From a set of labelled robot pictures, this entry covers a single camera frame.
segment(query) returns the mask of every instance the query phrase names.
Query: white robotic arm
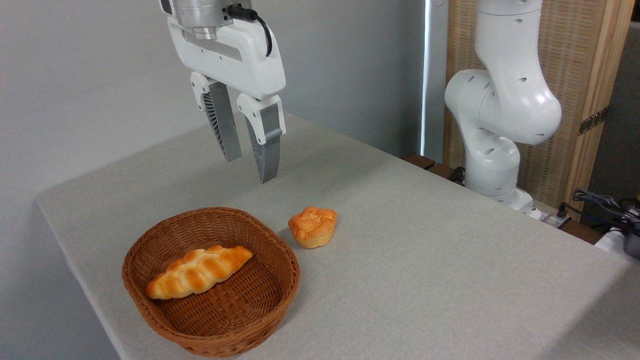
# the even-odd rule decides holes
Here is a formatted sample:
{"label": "white robotic arm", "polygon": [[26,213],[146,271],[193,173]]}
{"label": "white robotic arm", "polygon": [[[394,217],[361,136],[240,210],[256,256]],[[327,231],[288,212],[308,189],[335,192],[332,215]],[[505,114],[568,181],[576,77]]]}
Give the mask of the white robotic arm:
{"label": "white robotic arm", "polygon": [[240,90],[260,180],[278,173],[280,135],[286,132],[282,102],[285,84],[278,43],[250,10],[250,0],[160,0],[175,49],[194,70],[191,85],[227,161],[242,156],[227,85]]}
{"label": "white robotic arm", "polygon": [[562,115],[538,59],[541,7],[542,0],[479,0],[476,53],[487,71],[461,71],[445,91],[465,144],[465,185],[527,214],[532,199],[516,188],[513,141],[548,140]]}

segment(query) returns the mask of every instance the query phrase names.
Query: woven basket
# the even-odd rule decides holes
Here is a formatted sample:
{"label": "woven basket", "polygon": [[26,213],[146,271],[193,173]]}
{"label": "woven basket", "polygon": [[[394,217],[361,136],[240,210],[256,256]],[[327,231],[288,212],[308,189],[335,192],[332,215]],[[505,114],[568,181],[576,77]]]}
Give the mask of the woven basket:
{"label": "woven basket", "polygon": [[[145,286],[194,249],[242,245],[253,257],[228,280],[182,299],[151,300]],[[227,357],[250,350],[273,334],[300,283],[291,248],[244,211],[202,208],[161,221],[131,247],[122,266],[125,288],[162,337],[187,351]]]}

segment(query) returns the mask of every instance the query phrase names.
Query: black cable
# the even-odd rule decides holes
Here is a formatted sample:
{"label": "black cable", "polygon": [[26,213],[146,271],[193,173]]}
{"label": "black cable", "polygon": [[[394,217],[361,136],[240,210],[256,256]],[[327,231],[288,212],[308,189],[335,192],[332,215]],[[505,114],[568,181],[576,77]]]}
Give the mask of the black cable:
{"label": "black cable", "polygon": [[271,50],[273,49],[271,32],[269,31],[269,27],[267,26],[267,23],[264,22],[264,20],[262,20],[262,18],[259,17],[258,14],[255,14],[255,19],[258,20],[258,22],[260,23],[260,25],[262,25],[262,28],[264,29],[264,36],[267,38],[267,57],[269,57],[269,55],[271,55]]}
{"label": "black cable", "polygon": [[583,211],[580,211],[580,210],[574,208],[573,206],[567,204],[566,202],[562,202],[561,205],[564,206],[564,207],[567,207],[567,208],[571,209],[572,211],[575,211],[576,213],[578,213],[578,214],[580,214],[582,216],[585,216],[585,217],[587,217],[587,218],[589,218],[589,219],[591,219],[591,220],[593,220],[595,222],[600,222],[601,224],[609,225],[611,227],[617,227],[619,229],[622,229],[622,230],[625,230],[625,231],[630,231],[630,232],[636,234],[637,230],[635,229],[635,227],[628,226],[627,224],[624,224],[624,223],[621,223],[621,222],[613,222],[613,221],[610,221],[610,220],[593,217],[593,216],[591,216],[591,215],[589,215],[589,214],[587,214],[587,213],[585,213]]}
{"label": "black cable", "polygon": [[271,32],[269,31],[269,27],[262,20],[261,17],[258,16],[258,13],[253,9],[246,9],[240,5],[230,5],[227,8],[227,14],[234,19],[240,19],[245,21],[257,21],[262,25],[264,29],[264,36],[267,39],[267,57],[271,55],[271,50],[273,50],[273,41],[271,39]]}

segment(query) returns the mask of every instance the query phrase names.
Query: gray tablecloth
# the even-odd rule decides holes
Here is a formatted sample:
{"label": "gray tablecloth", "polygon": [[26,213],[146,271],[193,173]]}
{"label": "gray tablecloth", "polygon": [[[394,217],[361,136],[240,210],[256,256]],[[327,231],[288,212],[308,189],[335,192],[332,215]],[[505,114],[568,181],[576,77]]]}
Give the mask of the gray tablecloth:
{"label": "gray tablecloth", "polygon": [[[201,359],[157,335],[122,286],[149,227],[243,209],[294,249],[283,324],[239,359],[638,359],[640,272],[594,246],[367,145],[286,116],[278,177],[226,163],[208,127],[55,187],[38,204],[123,359]],[[288,219],[340,216],[327,246]]]}

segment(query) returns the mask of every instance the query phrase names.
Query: bread roll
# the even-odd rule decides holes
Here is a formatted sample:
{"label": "bread roll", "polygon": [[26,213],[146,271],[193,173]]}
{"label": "bread roll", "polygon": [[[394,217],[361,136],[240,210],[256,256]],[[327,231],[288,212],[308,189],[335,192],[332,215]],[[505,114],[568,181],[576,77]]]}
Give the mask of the bread roll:
{"label": "bread roll", "polygon": [[182,259],[171,263],[145,288],[151,299],[181,298],[202,293],[216,283],[227,280],[253,256],[242,246],[225,249],[214,245],[209,250],[189,251]]}
{"label": "bread roll", "polygon": [[311,249],[331,241],[336,221],[338,214],[334,210],[309,206],[289,220],[289,229],[296,242]]}

